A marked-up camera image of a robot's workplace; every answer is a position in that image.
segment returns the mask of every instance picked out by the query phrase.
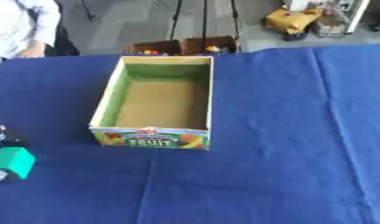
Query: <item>green cube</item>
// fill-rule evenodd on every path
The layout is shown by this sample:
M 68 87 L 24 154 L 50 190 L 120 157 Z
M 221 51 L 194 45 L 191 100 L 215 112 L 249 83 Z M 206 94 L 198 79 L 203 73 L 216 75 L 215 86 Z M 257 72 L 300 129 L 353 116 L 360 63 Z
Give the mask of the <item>green cube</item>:
M 22 147 L 3 147 L 0 150 L 0 170 L 10 171 L 20 179 L 28 177 L 36 158 Z

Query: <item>colorful objects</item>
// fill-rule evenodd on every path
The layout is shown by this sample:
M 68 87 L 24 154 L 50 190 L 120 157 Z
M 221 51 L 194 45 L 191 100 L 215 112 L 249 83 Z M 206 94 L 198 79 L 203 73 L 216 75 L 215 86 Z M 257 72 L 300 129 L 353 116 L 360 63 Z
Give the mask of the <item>colorful objects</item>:
M 26 179 L 36 158 L 22 147 L 3 147 L 0 150 L 0 181 L 8 177 Z
M 229 48 L 224 47 L 218 47 L 216 45 L 208 45 L 205 47 L 205 51 L 208 54 L 221 54 L 221 53 L 229 53 Z
M 153 50 L 145 50 L 140 52 L 145 55 L 162 55 L 162 56 L 168 56 L 168 53 L 166 52 L 160 52 L 160 51 L 153 51 Z

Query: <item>person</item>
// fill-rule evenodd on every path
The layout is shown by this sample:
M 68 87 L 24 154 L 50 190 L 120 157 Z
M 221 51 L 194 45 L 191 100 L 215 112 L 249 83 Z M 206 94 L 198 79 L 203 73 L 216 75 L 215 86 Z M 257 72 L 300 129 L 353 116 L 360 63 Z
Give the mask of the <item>person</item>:
M 54 0 L 0 0 L 0 64 L 45 57 L 46 48 L 54 45 L 59 21 Z

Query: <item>open box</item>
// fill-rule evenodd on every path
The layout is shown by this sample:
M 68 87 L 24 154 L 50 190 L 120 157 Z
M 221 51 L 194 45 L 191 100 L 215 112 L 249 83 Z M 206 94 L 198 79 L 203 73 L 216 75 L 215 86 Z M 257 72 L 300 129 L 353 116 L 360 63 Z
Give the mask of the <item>open box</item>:
M 232 36 L 220 36 L 209 38 L 187 38 L 183 43 L 183 55 L 205 54 L 205 46 L 227 48 L 228 53 L 236 53 L 236 42 Z
M 89 128 L 103 145 L 208 150 L 212 57 L 122 57 Z
M 182 54 L 182 48 L 177 39 L 136 43 L 125 50 L 127 53 L 142 53 L 143 51 L 157 51 L 159 54 L 166 53 L 170 56 L 179 56 Z

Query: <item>hand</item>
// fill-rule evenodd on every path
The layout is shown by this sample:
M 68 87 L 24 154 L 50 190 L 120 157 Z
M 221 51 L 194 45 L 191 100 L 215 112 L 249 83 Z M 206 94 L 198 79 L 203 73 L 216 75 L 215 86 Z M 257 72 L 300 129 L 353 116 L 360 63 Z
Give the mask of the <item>hand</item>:
M 43 58 L 45 57 L 46 44 L 32 41 L 28 48 L 18 54 L 19 58 Z

